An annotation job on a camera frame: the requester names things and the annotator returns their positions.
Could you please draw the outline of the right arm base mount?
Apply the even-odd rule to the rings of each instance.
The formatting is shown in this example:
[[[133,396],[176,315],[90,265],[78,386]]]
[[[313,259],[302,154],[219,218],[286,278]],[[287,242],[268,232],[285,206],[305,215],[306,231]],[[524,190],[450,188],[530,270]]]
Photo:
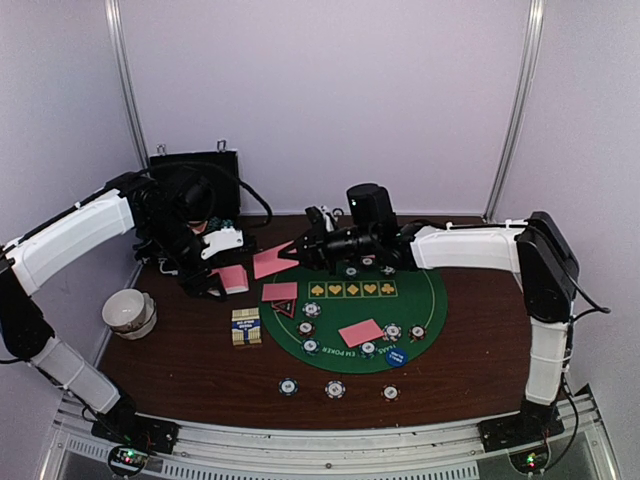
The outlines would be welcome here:
[[[519,415],[512,415],[481,421],[478,430],[484,451],[493,452],[542,442],[546,436],[563,433],[565,427],[561,420],[552,420],[548,425],[542,425],[537,421],[523,420]]]

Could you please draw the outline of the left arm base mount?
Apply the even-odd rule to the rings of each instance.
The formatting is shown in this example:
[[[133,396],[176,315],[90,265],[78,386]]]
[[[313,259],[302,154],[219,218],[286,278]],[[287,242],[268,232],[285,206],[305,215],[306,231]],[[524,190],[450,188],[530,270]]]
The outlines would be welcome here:
[[[179,425],[172,421],[136,416],[133,429],[129,433],[125,433],[120,427],[107,427],[105,423],[96,420],[91,434],[148,453],[171,454],[178,439],[179,429]]]

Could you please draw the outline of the green chip mat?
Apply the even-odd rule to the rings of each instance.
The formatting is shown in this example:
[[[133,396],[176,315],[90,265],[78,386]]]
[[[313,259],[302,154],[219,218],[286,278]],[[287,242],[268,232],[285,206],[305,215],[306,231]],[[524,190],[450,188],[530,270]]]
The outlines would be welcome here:
[[[307,355],[316,355],[321,351],[321,343],[315,338],[306,338],[302,342],[301,348]]]
[[[364,342],[359,346],[360,356],[363,358],[373,358],[376,355],[377,347],[374,342]]]

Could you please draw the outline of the green chip stack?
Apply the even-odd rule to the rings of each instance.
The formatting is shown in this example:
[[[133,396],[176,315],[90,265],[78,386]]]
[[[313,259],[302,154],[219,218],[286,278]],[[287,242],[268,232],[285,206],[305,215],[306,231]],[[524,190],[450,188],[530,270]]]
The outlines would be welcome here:
[[[299,384],[293,378],[284,378],[279,382],[278,391],[284,396],[292,396],[299,391]]]

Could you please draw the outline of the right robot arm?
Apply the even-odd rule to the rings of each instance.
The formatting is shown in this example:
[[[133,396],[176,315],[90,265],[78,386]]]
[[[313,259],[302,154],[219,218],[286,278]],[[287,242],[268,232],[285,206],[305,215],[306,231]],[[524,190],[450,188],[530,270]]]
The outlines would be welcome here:
[[[579,264],[551,216],[543,211],[515,222],[445,225],[416,220],[399,225],[393,213],[356,214],[354,224],[328,230],[316,207],[306,210],[309,230],[279,250],[282,259],[311,270],[334,271],[342,260],[374,256],[396,270],[475,268],[514,275],[531,321],[529,376],[513,433],[530,442],[549,429],[578,321],[574,302],[590,313],[609,313],[580,286]]]

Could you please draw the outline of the dealt red card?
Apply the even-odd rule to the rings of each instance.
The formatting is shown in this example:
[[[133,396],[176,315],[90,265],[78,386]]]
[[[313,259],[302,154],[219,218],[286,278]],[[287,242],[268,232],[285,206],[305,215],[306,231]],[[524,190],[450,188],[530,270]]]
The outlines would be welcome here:
[[[292,244],[293,242],[289,241],[256,253],[253,256],[254,279],[259,280],[297,267],[299,265],[298,261],[279,257],[279,252]]]
[[[262,302],[278,302],[296,300],[298,298],[298,283],[265,283],[262,288]]]
[[[338,333],[347,347],[353,348],[384,336],[384,331],[374,319],[368,319],[343,327]]]

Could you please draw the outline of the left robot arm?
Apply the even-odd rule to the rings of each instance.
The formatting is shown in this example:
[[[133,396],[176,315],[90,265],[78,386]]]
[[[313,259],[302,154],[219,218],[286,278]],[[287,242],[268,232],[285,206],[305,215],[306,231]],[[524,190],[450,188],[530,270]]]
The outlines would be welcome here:
[[[143,247],[174,262],[178,283],[194,298],[217,293],[217,269],[255,253],[247,228],[196,234],[191,225],[213,215],[215,193],[195,161],[126,172],[103,188],[1,249],[1,338],[12,362],[26,362],[72,393],[123,444],[144,433],[129,395],[57,337],[32,296],[51,277],[104,242],[136,233]]]

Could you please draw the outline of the blue small blind button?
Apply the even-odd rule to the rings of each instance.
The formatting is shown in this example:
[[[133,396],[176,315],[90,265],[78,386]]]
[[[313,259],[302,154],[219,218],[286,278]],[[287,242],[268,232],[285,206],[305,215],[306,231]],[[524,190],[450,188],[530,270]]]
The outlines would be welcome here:
[[[401,368],[409,362],[409,354],[401,348],[391,348],[385,353],[385,361],[391,368]]]

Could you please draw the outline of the red black chip stack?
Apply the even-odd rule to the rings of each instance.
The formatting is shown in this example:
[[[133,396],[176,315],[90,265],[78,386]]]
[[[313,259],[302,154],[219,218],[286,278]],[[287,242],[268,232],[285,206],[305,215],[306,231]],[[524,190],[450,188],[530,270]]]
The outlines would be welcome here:
[[[381,389],[381,396],[386,402],[395,402],[399,399],[401,390],[395,384],[384,385]]]

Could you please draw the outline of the blue white chip stack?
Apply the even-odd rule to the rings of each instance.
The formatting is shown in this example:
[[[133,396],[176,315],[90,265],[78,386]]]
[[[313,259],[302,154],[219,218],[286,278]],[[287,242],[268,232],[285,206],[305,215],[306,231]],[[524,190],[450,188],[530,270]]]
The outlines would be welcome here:
[[[340,399],[346,393],[346,386],[340,380],[331,380],[325,385],[325,394],[330,399]]]

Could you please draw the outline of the red-backed card deck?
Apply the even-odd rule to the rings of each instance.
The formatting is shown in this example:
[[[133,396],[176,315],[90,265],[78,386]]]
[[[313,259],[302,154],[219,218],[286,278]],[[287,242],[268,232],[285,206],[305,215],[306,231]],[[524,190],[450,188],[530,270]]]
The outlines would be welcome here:
[[[242,265],[226,266],[214,269],[212,276],[219,275],[222,286],[227,294],[239,294],[249,291],[249,279],[246,269]]]

